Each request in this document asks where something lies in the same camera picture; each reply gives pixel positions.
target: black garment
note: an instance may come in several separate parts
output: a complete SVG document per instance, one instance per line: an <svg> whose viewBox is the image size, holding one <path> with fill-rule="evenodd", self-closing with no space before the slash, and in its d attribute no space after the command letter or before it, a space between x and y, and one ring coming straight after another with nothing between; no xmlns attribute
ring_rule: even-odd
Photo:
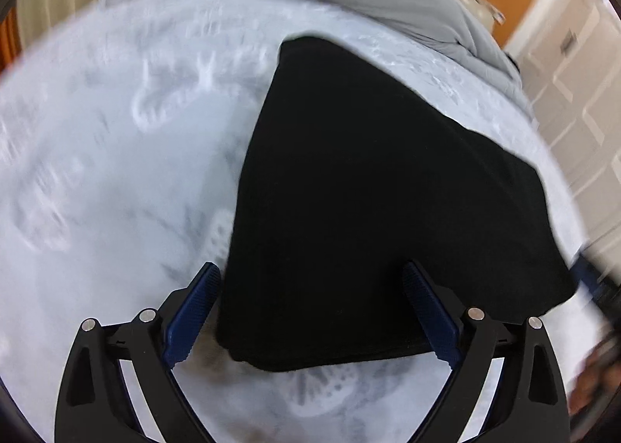
<svg viewBox="0 0 621 443"><path fill-rule="evenodd" d="M576 290L530 165L331 42L285 42L241 171L217 339L269 371L427 352L417 259L523 322Z"/></svg>

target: mattress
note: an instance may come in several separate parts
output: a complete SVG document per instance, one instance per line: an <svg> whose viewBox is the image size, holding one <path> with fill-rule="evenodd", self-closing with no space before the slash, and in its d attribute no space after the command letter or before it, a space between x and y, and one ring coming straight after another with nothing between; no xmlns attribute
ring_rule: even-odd
<svg viewBox="0 0 621 443"><path fill-rule="evenodd" d="M89 7L0 78L0 377L46 441L83 319L125 322L184 287L204 261L226 263L245 151L278 48L297 35L350 48L529 161L567 262L585 240L558 165L526 117L457 63L378 22L311 0ZM581 289L543 319L570 386L600 321ZM407 441L449 374L433 354L270 374L233 362L213 325L174 373L219 442ZM495 360L464 439L483 422L499 368Z"/></svg>

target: round metal joint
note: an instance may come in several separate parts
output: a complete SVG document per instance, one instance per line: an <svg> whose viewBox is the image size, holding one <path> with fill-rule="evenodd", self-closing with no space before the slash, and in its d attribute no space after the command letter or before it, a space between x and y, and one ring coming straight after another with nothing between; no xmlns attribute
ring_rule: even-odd
<svg viewBox="0 0 621 443"><path fill-rule="evenodd" d="M531 317L529 319L529 325L533 329L541 329L543 327L543 322L541 322L541 319L538 319L537 317Z"/></svg>
<svg viewBox="0 0 621 443"><path fill-rule="evenodd" d="M95 322L94 319L86 319L82 322L82 331L91 331L95 328L96 324L97 322Z"/></svg>
<svg viewBox="0 0 621 443"><path fill-rule="evenodd" d="M485 312L480 308L470 308L468 310L468 317L473 319L473 321L482 321L485 318Z"/></svg>
<svg viewBox="0 0 621 443"><path fill-rule="evenodd" d="M141 312L139 318L143 322L151 322L155 318L155 310L153 308L147 308Z"/></svg>

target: blue rubber fingertip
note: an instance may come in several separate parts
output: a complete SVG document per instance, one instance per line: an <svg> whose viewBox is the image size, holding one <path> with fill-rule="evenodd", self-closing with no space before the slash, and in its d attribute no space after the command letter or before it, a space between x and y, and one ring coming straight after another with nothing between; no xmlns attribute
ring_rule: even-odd
<svg viewBox="0 0 621 443"><path fill-rule="evenodd" d="M414 263L403 268L403 288L435 355L455 368L461 362L459 330Z"/></svg>
<svg viewBox="0 0 621 443"><path fill-rule="evenodd" d="M165 331L163 361L171 369L187 359L192 346L220 293L220 270L211 265L187 295Z"/></svg>

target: orange curtain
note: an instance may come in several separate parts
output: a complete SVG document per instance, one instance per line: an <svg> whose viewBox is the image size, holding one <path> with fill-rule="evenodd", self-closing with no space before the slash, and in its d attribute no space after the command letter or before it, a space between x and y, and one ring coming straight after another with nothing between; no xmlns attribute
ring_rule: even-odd
<svg viewBox="0 0 621 443"><path fill-rule="evenodd" d="M0 72L13 63L21 51L17 13L15 8L12 8L6 19L0 23Z"/></svg>

